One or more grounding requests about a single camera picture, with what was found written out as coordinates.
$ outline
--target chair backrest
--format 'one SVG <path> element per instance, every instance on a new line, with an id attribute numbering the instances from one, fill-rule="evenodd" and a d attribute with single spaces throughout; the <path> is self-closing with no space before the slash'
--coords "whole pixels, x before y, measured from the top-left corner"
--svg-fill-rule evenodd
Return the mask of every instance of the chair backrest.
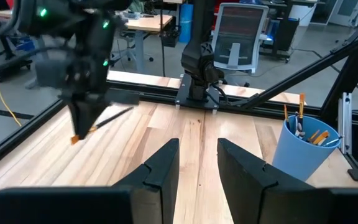
<path id="1" fill-rule="evenodd" d="M 259 37 L 269 8 L 257 4 L 222 3 L 212 39 L 214 65 L 228 70 L 255 69 Z"/>

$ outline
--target white desk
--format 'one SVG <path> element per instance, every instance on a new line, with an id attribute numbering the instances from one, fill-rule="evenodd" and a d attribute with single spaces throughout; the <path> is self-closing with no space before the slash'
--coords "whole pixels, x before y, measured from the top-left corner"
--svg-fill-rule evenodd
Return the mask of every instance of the white desk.
<path id="1" fill-rule="evenodd" d="M 176 25 L 179 26 L 179 21 L 180 21 L 180 5 L 185 3 L 185 0 L 163 0 L 165 3 L 171 3 L 171 4 L 176 4 L 177 5 L 177 13 L 176 13 Z"/>
<path id="2" fill-rule="evenodd" d="M 162 16 L 162 27 L 164 28 L 170 21 L 172 16 L 163 15 Z M 160 15 L 154 16 L 152 18 L 141 17 L 140 19 L 129 19 L 126 24 L 128 29 L 135 30 L 135 60 L 136 60 L 136 70 L 138 73 L 145 74 L 144 67 L 144 45 L 143 37 L 145 33 L 159 33 L 160 32 Z M 121 60 L 121 53 L 114 57 L 112 60 Z"/>

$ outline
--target pencil tip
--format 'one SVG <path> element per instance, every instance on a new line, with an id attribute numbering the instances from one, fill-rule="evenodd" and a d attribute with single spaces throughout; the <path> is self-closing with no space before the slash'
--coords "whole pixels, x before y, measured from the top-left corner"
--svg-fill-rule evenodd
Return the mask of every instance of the pencil tip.
<path id="1" fill-rule="evenodd" d="M 76 144 L 78 141 L 80 140 L 79 135 L 74 135 L 73 137 L 71 137 L 71 145 Z"/>

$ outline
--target workbench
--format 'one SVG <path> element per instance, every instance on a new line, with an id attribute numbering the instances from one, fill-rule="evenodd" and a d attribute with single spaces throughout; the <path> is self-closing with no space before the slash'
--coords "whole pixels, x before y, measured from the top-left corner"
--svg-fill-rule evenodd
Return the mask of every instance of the workbench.
<path id="1" fill-rule="evenodd" d="M 138 73 L 146 73 L 145 65 L 144 65 L 144 38 L 147 35 L 146 33 L 155 33 L 158 34 L 161 31 L 160 26 L 160 16 L 154 17 L 141 17 L 140 19 L 129 19 L 126 23 L 126 26 L 129 30 L 134 30 L 135 33 L 135 60 L 136 60 L 136 70 Z M 172 16 L 163 15 L 162 16 L 162 28 L 164 28 L 170 21 L 172 20 Z M 120 52 L 117 56 L 112 58 L 112 61 L 120 60 L 122 55 Z"/>
<path id="2" fill-rule="evenodd" d="M 110 72 L 109 80 L 178 88 L 180 80 Z M 252 96 L 262 90 L 222 86 L 228 95 Z M 272 100 L 298 103 L 281 93 Z M 125 105 L 108 107 L 99 120 Z M 171 138 L 180 139 L 180 175 L 174 223 L 232 223 L 217 163 L 217 140 L 227 138 L 271 163 L 283 121 L 218 111 L 140 102 L 134 110 L 72 146 L 68 108 L 34 131 L 0 160 L 0 189 L 13 186 L 112 185 L 148 159 Z M 350 165 L 335 150 L 307 180 L 315 187 L 358 187 Z"/>

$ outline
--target black metal frame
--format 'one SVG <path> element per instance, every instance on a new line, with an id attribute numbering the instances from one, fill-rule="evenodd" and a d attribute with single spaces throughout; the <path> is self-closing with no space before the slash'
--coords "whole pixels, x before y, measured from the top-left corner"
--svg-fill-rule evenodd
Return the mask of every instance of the black metal frame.
<path id="1" fill-rule="evenodd" d="M 322 71 L 324 68 L 331 66 L 335 62 L 347 57 L 345 66 L 342 68 L 338 78 L 331 89 L 323 107 L 305 106 L 305 116 L 310 116 L 318 119 L 323 119 L 325 122 L 336 127 L 337 104 L 340 94 L 343 92 L 352 92 L 358 84 L 358 33 L 345 42 L 340 48 L 331 51 L 331 54 L 321 58 L 315 63 L 306 68 L 296 72 L 291 77 L 278 83 L 277 85 L 265 90 L 259 95 L 250 98 L 228 96 L 227 100 L 230 104 L 225 102 L 223 96 L 219 96 L 220 104 L 219 111 L 229 113 L 239 113 L 251 116 L 261 116 L 273 119 L 283 119 L 283 105 L 284 103 L 269 101 L 269 99 L 289 89 L 290 87 L 306 80 L 315 73 Z M 139 94 L 140 100 L 151 101 L 154 103 L 165 103 L 175 105 L 175 98 L 179 92 L 177 88 L 169 88 L 155 85 L 144 85 L 140 83 L 128 83 L 118 81 L 108 81 L 108 85 L 112 89 L 127 90 Z M 232 105 L 233 102 L 243 102 L 242 106 Z M 296 111 L 298 105 L 286 103 L 289 111 Z M 199 108 L 204 110 L 202 105 L 192 104 L 186 105 L 192 108 Z M 45 111 L 34 117 L 23 127 L 18 129 L 15 133 L 0 143 L 0 159 L 7 153 L 12 151 L 17 145 L 24 141 L 41 125 L 47 122 L 53 115 L 64 107 L 61 100 L 56 101 Z M 358 169 L 358 113 L 352 114 L 353 133 L 353 155 L 345 155 L 353 169 Z"/>

